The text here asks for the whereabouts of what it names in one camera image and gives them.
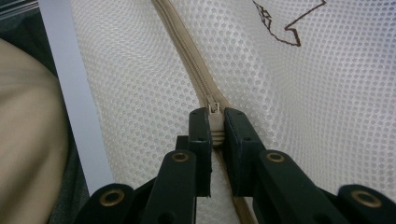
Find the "beige fabric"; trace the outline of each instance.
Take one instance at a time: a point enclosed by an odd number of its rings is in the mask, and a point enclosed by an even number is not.
[[[61,186],[67,123],[57,79],[0,39],[0,223],[46,223]]]

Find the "beige zipper tape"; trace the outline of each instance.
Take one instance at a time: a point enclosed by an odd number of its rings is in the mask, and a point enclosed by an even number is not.
[[[213,114],[219,116],[219,111],[216,111],[216,109],[213,108],[218,108],[219,110],[224,111],[225,107],[231,107],[231,105],[219,91],[212,76],[209,74],[204,59],[201,57],[198,48],[196,48],[194,42],[192,41],[189,32],[184,26],[184,23],[178,16],[175,8],[169,0],[153,0],[153,4],[160,13],[163,23],[165,24],[168,33],[173,39],[177,51],[186,66],[192,86],[198,95],[200,104],[202,106],[211,108],[211,110],[213,110]],[[239,217],[240,223],[256,223],[255,218],[253,218],[250,209],[248,208],[245,198],[233,197],[230,180],[227,176],[227,171],[224,160],[221,156],[221,151],[215,150],[215,153],[219,160],[221,170],[227,180],[230,196],[233,199],[235,212]]]

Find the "black line drawing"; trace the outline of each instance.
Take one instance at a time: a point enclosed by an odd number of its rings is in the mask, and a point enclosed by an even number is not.
[[[262,17],[262,23],[265,25],[265,27],[268,29],[269,33],[279,42],[288,44],[288,45],[292,45],[292,46],[296,46],[296,47],[300,47],[301,46],[301,41],[300,41],[300,37],[298,34],[298,31],[295,28],[292,28],[291,26],[294,25],[297,21],[301,20],[302,18],[304,18],[306,15],[310,14],[311,12],[313,12],[314,10],[316,10],[319,7],[323,7],[324,5],[326,5],[326,1],[324,0],[320,0],[320,4],[318,4],[315,7],[312,7],[311,9],[309,9],[308,11],[306,11],[303,15],[301,15],[300,17],[298,17],[296,20],[292,21],[291,23],[287,24],[285,26],[285,31],[291,31],[293,32],[294,38],[295,38],[295,42],[289,42],[287,40],[281,39],[278,36],[276,36],[272,30],[271,30],[271,24],[272,24],[272,17],[270,15],[270,13],[268,12],[268,10],[266,10],[264,7],[260,6],[259,4],[257,4],[255,1],[253,1],[254,5],[256,6],[257,10],[259,11],[260,16]]]

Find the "drawing on fabric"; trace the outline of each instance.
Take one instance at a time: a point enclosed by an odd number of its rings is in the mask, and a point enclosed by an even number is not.
[[[254,5],[259,11],[262,18],[262,23],[267,28],[269,33],[279,42],[300,47],[301,41],[299,32],[293,25],[310,14],[319,7],[326,5],[324,0],[311,0],[311,1],[286,1],[282,5],[277,4],[275,1],[269,2],[261,0],[257,3],[253,0]],[[284,6],[290,6],[293,10],[285,11]]]

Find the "brass grommet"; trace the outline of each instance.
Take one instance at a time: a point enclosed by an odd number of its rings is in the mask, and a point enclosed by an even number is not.
[[[282,162],[285,160],[285,158],[282,155],[280,155],[279,153],[276,153],[276,152],[268,153],[267,159],[269,161],[274,161],[274,162]]]
[[[364,204],[367,207],[379,208],[382,206],[382,202],[377,197],[365,190],[353,190],[350,194],[352,195],[352,198],[356,200],[356,202]],[[369,197],[371,201],[367,201],[361,196]]]
[[[174,161],[183,162],[183,161],[187,161],[189,159],[189,155],[187,155],[186,153],[183,153],[183,152],[178,152],[178,153],[175,153],[172,155],[172,159]]]
[[[109,199],[108,196],[116,196],[114,199]],[[125,193],[121,189],[110,189],[100,197],[100,204],[104,207],[111,207],[120,203],[125,197]]]

